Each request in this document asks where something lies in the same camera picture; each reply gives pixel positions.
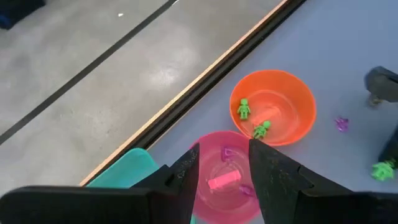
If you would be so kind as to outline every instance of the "small plastic toy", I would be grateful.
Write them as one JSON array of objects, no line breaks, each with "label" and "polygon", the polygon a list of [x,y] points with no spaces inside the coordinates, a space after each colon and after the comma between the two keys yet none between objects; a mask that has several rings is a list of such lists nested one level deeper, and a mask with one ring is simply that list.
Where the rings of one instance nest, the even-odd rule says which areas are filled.
[{"label": "small plastic toy", "polygon": [[339,116],[338,118],[335,119],[335,122],[336,122],[337,129],[340,132],[346,132],[348,130],[349,119],[342,118],[341,116]]},{"label": "small plastic toy", "polygon": [[259,125],[256,128],[254,128],[253,138],[255,139],[263,138],[267,134],[267,131],[270,126],[271,122],[265,121],[262,125]]},{"label": "small plastic toy", "polygon": [[239,186],[239,191],[249,197],[256,197],[256,192],[254,189],[246,184],[242,184]]},{"label": "small plastic toy", "polygon": [[395,161],[385,161],[374,164],[372,177],[380,181],[394,178],[394,163]]},{"label": "small plastic toy", "polygon": [[207,182],[211,190],[220,189],[225,185],[234,181],[239,181],[242,178],[241,173],[238,170],[234,170],[227,174],[221,175]]},{"label": "small plastic toy", "polygon": [[234,156],[234,151],[228,147],[221,149],[221,161],[226,162],[230,157]]},{"label": "small plastic toy", "polygon": [[245,120],[248,118],[249,113],[251,113],[249,108],[248,99],[243,98],[241,100],[241,105],[238,108],[238,114],[241,115],[241,119]]}]

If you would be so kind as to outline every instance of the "teal plastic tray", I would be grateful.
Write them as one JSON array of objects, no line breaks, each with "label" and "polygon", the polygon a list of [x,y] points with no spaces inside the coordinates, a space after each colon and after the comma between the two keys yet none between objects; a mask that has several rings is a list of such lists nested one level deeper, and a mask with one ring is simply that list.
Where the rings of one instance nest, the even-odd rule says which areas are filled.
[{"label": "teal plastic tray", "polygon": [[[157,171],[158,168],[159,166],[146,150],[131,149],[91,181],[87,187],[129,188]],[[195,223],[195,217],[192,216],[190,224]]]}]

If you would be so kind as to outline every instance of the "black object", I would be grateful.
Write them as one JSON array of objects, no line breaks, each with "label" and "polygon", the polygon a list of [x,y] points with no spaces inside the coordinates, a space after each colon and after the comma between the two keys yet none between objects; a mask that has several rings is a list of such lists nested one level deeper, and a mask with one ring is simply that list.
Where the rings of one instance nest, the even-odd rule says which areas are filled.
[{"label": "black object", "polygon": [[0,0],[0,28],[11,29],[42,6],[45,6],[44,0]]},{"label": "black object", "polygon": [[[193,105],[206,95],[218,82],[220,82],[237,64],[242,61],[253,49],[255,49],[266,37],[268,37],[278,26],[283,23],[305,0],[289,0],[279,8],[267,21],[261,24],[244,41],[232,50],[224,60],[218,62],[195,86],[186,91],[175,103],[164,111],[153,121],[140,135],[134,138],[126,147],[104,166],[92,180],[100,173],[109,168],[120,157],[130,149],[140,147],[149,148],[158,140],[170,127],[172,127]],[[0,144],[15,132],[0,136]]]},{"label": "black object", "polygon": [[380,153],[379,162],[391,162],[397,168],[398,163],[398,127],[384,146],[383,151]]},{"label": "black object", "polygon": [[199,144],[170,168],[130,189],[23,187],[0,199],[0,222],[190,223],[199,175]]},{"label": "black object", "polygon": [[397,194],[354,193],[258,140],[249,159],[266,224],[398,223]]},{"label": "black object", "polygon": [[365,86],[371,93],[371,106],[377,106],[383,100],[398,102],[398,74],[382,66],[373,68],[365,76]]}]

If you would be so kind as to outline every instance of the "bowl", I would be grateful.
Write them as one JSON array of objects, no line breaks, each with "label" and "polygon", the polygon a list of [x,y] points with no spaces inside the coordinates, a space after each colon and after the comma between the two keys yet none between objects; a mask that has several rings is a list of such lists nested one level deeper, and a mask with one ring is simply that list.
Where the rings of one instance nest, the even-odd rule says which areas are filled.
[{"label": "bowl", "polygon": [[[242,193],[241,186],[253,188],[249,166],[249,139],[233,131],[218,131],[199,138],[199,180],[193,212],[208,223],[247,223],[260,214],[256,196]],[[232,172],[240,179],[211,189],[209,180]]]},{"label": "bowl", "polygon": [[[238,113],[241,100],[247,99],[251,112],[247,119]],[[236,127],[253,138],[256,127],[265,121],[271,126],[261,141],[283,146],[302,139],[315,122],[315,99],[306,84],[281,70],[262,70],[238,82],[229,99],[229,112]]]}]

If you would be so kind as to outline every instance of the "concrete floor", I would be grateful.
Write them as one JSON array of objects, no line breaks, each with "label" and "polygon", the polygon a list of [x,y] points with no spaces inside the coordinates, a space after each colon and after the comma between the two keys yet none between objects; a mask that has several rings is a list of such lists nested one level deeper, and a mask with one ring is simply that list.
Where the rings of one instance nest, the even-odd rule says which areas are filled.
[{"label": "concrete floor", "polygon": [[[50,1],[0,31],[0,133],[164,2]],[[0,145],[0,195],[78,184],[279,2],[176,2]]]}]

